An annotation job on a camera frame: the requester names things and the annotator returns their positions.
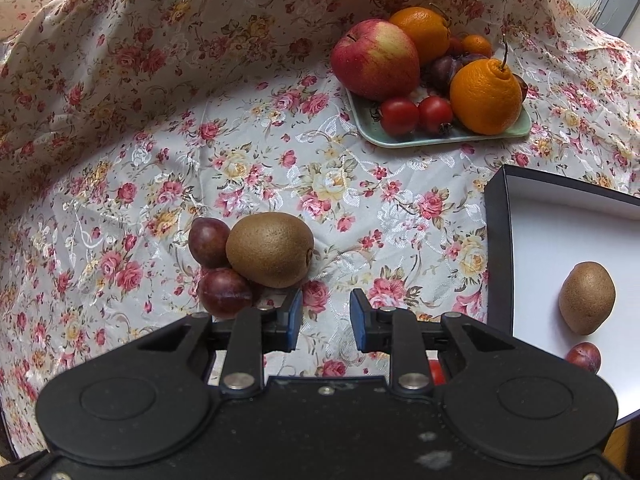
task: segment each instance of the tangerine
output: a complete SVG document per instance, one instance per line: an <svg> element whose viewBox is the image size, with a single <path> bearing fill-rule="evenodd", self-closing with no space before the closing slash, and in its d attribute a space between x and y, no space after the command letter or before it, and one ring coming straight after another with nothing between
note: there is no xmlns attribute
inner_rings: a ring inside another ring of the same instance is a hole
<svg viewBox="0 0 640 480"><path fill-rule="evenodd" d="M472 132L497 135L518 120L522 90L503 62L479 59L454 76L449 100L458 120Z"/></svg>
<svg viewBox="0 0 640 480"><path fill-rule="evenodd" d="M491 57L494 54L494 50L491 47L491 43L484 36L478 36L477 34L471 34L462 40L462 48L469 54L482 54L483 56Z"/></svg>
<svg viewBox="0 0 640 480"><path fill-rule="evenodd" d="M389 21L400 27L415 43L420 65L444 56L449 49L447 20L434 10L408 7L398 10Z"/></svg>

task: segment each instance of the plum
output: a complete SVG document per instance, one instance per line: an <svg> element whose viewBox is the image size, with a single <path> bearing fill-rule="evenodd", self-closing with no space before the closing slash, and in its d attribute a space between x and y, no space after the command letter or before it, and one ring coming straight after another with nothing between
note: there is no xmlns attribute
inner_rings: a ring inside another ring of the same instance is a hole
<svg viewBox="0 0 640 480"><path fill-rule="evenodd" d="M431 63L430 81L436 89L448 92L453 76L462 68L462 63L451 56L439 57Z"/></svg>
<svg viewBox="0 0 640 480"><path fill-rule="evenodd" d="M589 342L578 343L569 350L565 359L580 368L593 372L594 374L598 373L598 370L600 370L600 364L602 363L600 350L598 350L596 345Z"/></svg>
<svg viewBox="0 0 640 480"><path fill-rule="evenodd" d="M474 61L478 61L479 59L488 59L487 56L483 56L482 54L465 54L460 57L459 61L463 66L467 66L469 63L473 63Z"/></svg>
<svg viewBox="0 0 640 480"><path fill-rule="evenodd" d="M217 218L196 218L189 231L191 255L207 269L228 265L226 239L230 231L228 225Z"/></svg>
<svg viewBox="0 0 640 480"><path fill-rule="evenodd" d="M226 267L209 270L201 277L198 298L205 310L218 319L233 319L254 302L249 282Z"/></svg>

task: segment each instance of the floral tablecloth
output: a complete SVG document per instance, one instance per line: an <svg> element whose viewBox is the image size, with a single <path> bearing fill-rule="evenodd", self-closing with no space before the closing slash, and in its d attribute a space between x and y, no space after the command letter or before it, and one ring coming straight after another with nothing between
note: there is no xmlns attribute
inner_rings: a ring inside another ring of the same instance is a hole
<svg viewBox="0 0 640 480"><path fill-rule="evenodd" d="M360 138L329 49L428 3L454 32L506 34L528 138ZM640 57L567 0L2 0L0 21L0 393L20 455L43 446L49 378L199 310L196 216L307 222L302 335L266 370L341 376L387 364L355 349L354 287L424 320L486 317L482 190L502 164L640 195Z"/></svg>

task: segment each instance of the screw head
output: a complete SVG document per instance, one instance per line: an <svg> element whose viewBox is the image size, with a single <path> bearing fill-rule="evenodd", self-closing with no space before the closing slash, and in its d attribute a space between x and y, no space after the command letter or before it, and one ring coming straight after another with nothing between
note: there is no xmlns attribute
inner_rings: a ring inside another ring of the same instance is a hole
<svg viewBox="0 0 640 480"><path fill-rule="evenodd" d="M318 388L318 393L324 396L330 396L335 393L335 388L332 386L320 386Z"/></svg>
<svg viewBox="0 0 640 480"><path fill-rule="evenodd" d="M411 372L401 375L398 384L405 390L421 390L429 386L429 378L425 374Z"/></svg>
<svg viewBox="0 0 640 480"><path fill-rule="evenodd" d="M252 375L245 374L244 372L234 372L226 375L222 382L225 386L231 390L245 390L255 383L255 378Z"/></svg>

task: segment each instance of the ceramic plate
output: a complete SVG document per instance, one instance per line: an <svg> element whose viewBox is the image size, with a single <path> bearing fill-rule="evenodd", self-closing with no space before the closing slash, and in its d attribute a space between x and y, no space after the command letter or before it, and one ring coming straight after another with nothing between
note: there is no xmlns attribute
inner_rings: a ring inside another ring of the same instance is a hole
<svg viewBox="0 0 640 480"><path fill-rule="evenodd" d="M427 95L423 91L423 96L415 93L415 102L419 102ZM473 133L465 128L458 121L454 121L449 133L444 137L427 137L425 134L416 130L402 139L395 139L388 136L380 126L380 117L378 115L378 106L375 102L352 94L347 90L347 97L353 111L353 118L356 126L366 140L383 148L409 148L412 146L429 146L431 144L448 144L450 142L471 142L474 140L486 139L516 139L529 135L531 130L531 117L529 113L522 107L520 116L516 123L505 130L503 133L494 136L484 136Z"/></svg>

